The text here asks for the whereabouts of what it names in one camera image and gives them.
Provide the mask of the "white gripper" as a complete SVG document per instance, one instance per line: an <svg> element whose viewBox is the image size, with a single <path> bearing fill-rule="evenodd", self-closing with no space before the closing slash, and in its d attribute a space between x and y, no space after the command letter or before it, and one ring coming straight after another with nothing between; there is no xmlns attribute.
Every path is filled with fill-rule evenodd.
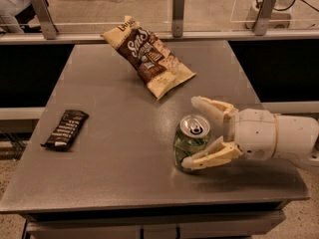
<svg viewBox="0 0 319 239"><path fill-rule="evenodd" d="M217 138L206 149L186 157L181 167L205 169L230 163L241 156L246 159L269 159L276 147L276 118L266 110L238 109L229 103L197 96L190 99L192 106L207 116L216 127L223 127L231 119L233 140Z"/></svg>

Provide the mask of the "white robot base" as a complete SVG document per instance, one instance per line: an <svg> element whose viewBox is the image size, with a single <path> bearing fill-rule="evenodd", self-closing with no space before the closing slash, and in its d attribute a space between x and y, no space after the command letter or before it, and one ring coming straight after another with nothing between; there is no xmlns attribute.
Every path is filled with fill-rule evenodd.
<svg viewBox="0 0 319 239"><path fill-rule="evenodd" d="M277 0L273 8L269 27L272 29L288 28L292 20L292 9L296 0ZM261 1L255 0L249 9L246 17L245 26L251 29L261 6Z"/></svg>

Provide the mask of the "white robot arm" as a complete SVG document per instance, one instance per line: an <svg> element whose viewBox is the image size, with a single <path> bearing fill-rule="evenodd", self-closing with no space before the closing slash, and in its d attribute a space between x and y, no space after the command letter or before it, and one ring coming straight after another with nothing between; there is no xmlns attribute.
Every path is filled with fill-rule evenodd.
<svg viewBox="0 0 319 239"><path fill-rule="evenodd" d="M319 170L319 123L310 117L273 114L267 110L238 110L232 104L193 97L191 104L222 131L204 150L182 160L181 166L198 170L221 166L236 158L280 158L296 167Z"/></svg>

